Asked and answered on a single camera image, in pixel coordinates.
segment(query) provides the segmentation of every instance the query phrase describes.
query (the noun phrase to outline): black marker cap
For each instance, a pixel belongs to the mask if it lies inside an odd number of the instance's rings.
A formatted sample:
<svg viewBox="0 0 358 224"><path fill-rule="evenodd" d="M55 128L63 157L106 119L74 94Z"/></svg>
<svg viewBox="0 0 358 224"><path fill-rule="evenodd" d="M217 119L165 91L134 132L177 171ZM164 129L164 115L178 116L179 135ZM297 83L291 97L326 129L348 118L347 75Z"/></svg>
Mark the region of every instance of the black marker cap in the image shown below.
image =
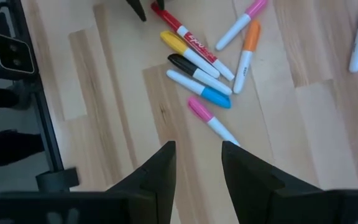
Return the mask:
<svg viewBox="0 0 358 224"><path fill-rule="evenodd" d="M187 60L187 58L180 54L171 54L168 56L168 60L180 70L186 72L191 76L193 76L193 74L198 68L195 64L193 64L191 61Z"/></svg>

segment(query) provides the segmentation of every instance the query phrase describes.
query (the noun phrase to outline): red marker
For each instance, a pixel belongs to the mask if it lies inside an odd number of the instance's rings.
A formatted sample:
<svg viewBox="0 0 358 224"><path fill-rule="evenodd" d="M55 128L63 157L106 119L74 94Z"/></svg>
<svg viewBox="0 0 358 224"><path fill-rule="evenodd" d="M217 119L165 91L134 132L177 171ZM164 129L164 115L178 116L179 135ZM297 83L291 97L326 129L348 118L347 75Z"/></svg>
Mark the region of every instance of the red marker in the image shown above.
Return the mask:
<svg viewBox="0 0 358 224"><path fill-rule="evenodd" d="M213 55L185 26L174 18L166 10L160 10L156 2L153 2L151 8L159 15L167 24L186 40L200 55L202 55L213 67L215 67L229 81L233 80L234 75L215 55Z"/></svg>

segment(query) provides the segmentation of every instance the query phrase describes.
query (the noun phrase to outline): yellow marker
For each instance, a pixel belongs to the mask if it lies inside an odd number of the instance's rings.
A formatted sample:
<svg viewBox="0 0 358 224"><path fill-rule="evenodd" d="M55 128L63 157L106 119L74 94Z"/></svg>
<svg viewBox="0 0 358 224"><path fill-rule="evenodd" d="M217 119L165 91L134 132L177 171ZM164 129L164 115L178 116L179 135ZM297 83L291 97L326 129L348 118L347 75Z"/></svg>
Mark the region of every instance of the yellow marker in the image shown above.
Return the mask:
<svg viewBox="0 0 358 224"><path fill-rule="evenodd" d="M214 78L218 78L220 73L212 65L210 65L206 60L200 57L196 52L187 47L186 43L181 40L176 34L170 31L163 31L160 34L161 39L167 43L173 50L187 58L189 61L193 62L197 67L202 69L208 75L211 75Z"/></svg>
<svg viewBox="0 0 358 224"><path fill-rule="evenodd" d="M242 49L239 68L237 69L236 80L233 92L239 94L246 82L249 65L251 64L252 54L256 50L260 35L260 23L257 20L251 22L247 33L244 48Z"/></svg>

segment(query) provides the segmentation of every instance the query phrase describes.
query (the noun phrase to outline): yellow marker cap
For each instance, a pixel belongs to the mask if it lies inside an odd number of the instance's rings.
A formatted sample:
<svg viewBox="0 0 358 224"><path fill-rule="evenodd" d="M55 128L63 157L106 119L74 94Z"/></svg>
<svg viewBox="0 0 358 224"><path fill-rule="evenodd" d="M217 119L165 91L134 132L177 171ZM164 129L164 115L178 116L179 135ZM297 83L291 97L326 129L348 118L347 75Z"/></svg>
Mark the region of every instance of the yellow marker cap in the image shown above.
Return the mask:
<svg viewBox="0 0 358 224"><path fill-rule="evenodd" d="M165 41L171 48L176 50L179 54L183 55L185 51L188 49L186 43L181 40L180 37L178 37L173 32L166 30L160 33L161 39Z"/></svg>
<svg viewBox="0 0 358 224"><path fill-rule="evenodd" d="M260 36L260 23L257 20L254 20L250 23L248 33L246 36L246 41L244 42L244 50L254 52L256 46L258 45L259 36Z"/></svg>

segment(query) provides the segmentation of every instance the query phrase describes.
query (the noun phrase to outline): pink marker cap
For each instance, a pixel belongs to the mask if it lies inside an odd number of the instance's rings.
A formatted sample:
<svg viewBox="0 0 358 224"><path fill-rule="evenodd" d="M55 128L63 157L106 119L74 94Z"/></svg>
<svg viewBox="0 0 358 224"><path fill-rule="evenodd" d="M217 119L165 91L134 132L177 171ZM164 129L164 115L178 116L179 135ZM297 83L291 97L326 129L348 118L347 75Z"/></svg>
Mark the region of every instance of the pink marker cap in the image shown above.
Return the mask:
<svg viewBox="0 0 358 224"><path fill-rule="evenodd" d="M191 96L187 99L187 105L189 109L200 119L205 122L210 121L214 115L205 108L198 100L197 97Z"/></svg>
<svg viewBox="0 0 358 224"><path fill-rule="evenodd" d="M246 14L252 19L266 6L267 0L256 0L246 10Z"/></svg>

